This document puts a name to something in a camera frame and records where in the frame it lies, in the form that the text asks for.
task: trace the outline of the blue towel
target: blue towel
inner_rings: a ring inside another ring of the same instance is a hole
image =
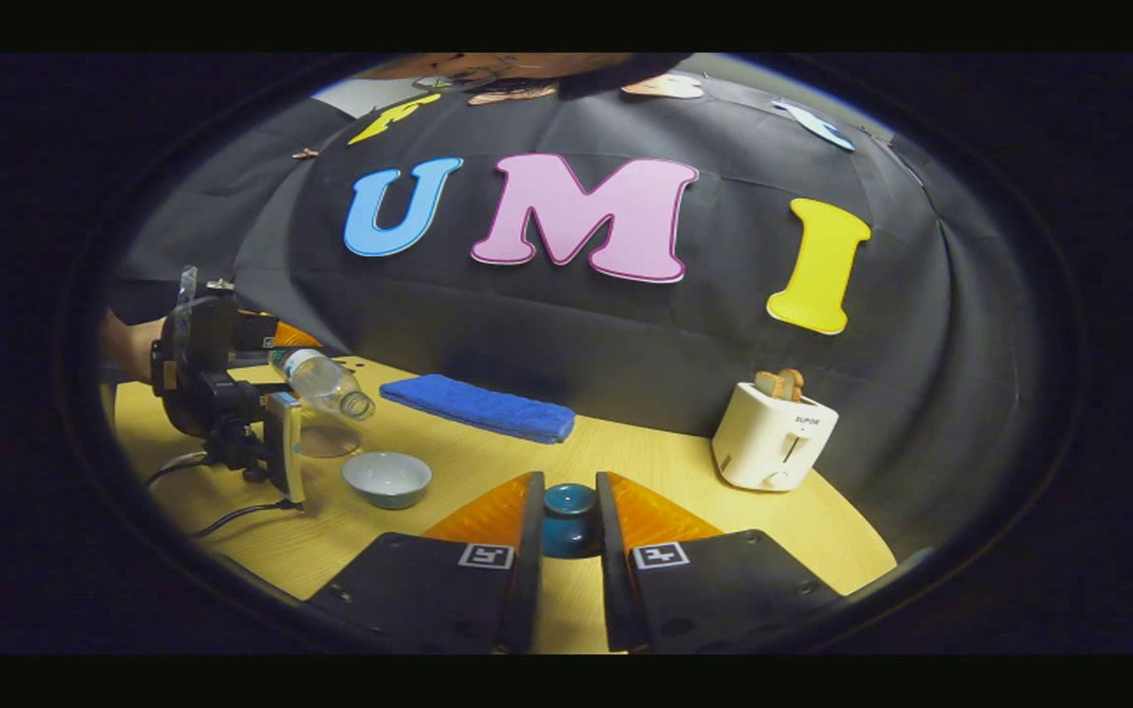
[[[378,386],[384,399],[450,421],[499,432],[501,435],[561,443],[576,426],[576,412],[539,400],[485,391],[477,385],[428,375]]]

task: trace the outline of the water bottle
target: water bottle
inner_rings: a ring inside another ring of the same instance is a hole
[[[316,349],[275,349],[270,364],[292,391],[314,408],[364,421],[374,413],[374,400],[363,393],[356,376]]]

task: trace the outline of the cable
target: cable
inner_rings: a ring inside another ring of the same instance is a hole
[[[296,502],[289,501],[289,498],[283,498],[282,502],[278,502],[278,503],[257,503],[256,506],[248,506],[248,507],[246,507],[246,510],[230,511],[229,514],[227,514],[224,517],[221,517],[221,519],[218,519],[216,521],[214,521],[214,523],[212,523],[211,527],[207,527],[206,529],[202,530],[202,532],[190,534],[190,537],[191,538],[204,538],[207,534],[214,532],[214,530],[224,527],[224,524],[229,523],[229,521],[238,519],[239,517],[241,517],[244,514],[250,514],[253,511],[303,510],[303,507],[305,507],[305,505],[303,505],[303,503],[296,503]]]
[[[145,480],[144,485],[146,488],[151,488],[152,485],[156,483],[157,479],[162,478],[162,476],[165,476],[169,472],[176,472],[177,470],[185,470],[186,467],[206,466],[206,463],[207,463],[206,452],[189,452],[186,454],[179,454],[179,457],[169,460],[168,462],[165,462],[164,467],[161,467],[159,470],[156,470],[156,472],[154,472],[154,475],[150,476],[150,478]]]

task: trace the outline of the ceramic bowl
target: ceramic bowl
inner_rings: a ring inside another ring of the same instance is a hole
[[[431,467],[399,452],[365,452],[343,462],[343,480],[381,510],[408,510],[421,502]]]

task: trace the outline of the paper cutout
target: paper cutout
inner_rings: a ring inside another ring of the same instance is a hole
[[[390,229],[378,228],[376,219],[383,194],[387,185],[400,177],[400,170],[383,170],[356,180],[352,204],[343,224],[343,245],[352,254],[366,257],[390,256],[414,246],[421,234],[427,233],[431,221],[436,217],[444,179],[460,167],[460,157],[440,157],[414,168],[418,182],[414,186],[414,196],[409,198],[409,210],[404,220]]]
[[[773,101],[772,104],[773,106],[783,108],[786,111],[790,111],[790,116],[794,117],[794,120],[799,121],[799,125],[803,126],[804,129],[812,130],[812,133],[821,136],[824,139],[830,140],[830,143],[837,145],[837,147],[844,148],[850,153],[854,152],[854,145],[851,144],[851,140],[837,135],[837,127],[833,126],[833,123],[819,120],[818,117],[812,116],[812,113],[806,111],[806,109],[791,106],[790,103],[785,103],[784,101]]]
[[[783,291],[768,297],[768,314],[821,334],[846,327],[842,299],[859,242],[872,237],[853,214],[813,198],[795,198],[791,210],[803,221],[799,259]]]
[[[471,106],[487,106],[489,103],[503,101],[529,101],[531,99],[544,99],[545,95],[557,93],[557,86],[540,86],[540,88],[527,88],[523,91],[509,91],[508,93],[480,93],[467,101]]]
[[[624,93],[637,95],[659,95],[664,99],[701,99],[705,91],[697,88],[702,82],[697,78],[675,75],[662,75],[651,79],[624,86]]]
[[[421,99],[415,99],[408,103],[400,103],[399,106],[387,108],[383,111],[378,118],[374,118],[374,122],[365,126],[365,130],[361,130],[356,138],[347,140],[349,145],[355,145],[360,143],[360,140],[366,138],[373,138],[375,135],[386,133],[387,126],[404,120],[404,118],[412,116],[414,111],[417,111],[418,106],[426,106],[427,103],[432,101],[440,101],[440,93],[432,93],[423,95]]]
[[[610,237],[588,258],[594,270],[646,282],[676,282],[684,276],[684,264],[675,258],[675,221],[684,187],[697,179],[692,167],[633,160],[589,194],[561,155],[513,155],[495,169],[506,174],[506,181],[487,238],[471,247],[476,261],[494,265],[530,261],[536,248],[527,241],[526,230],[535,215],[548,259],[565,265],[610,220]]]

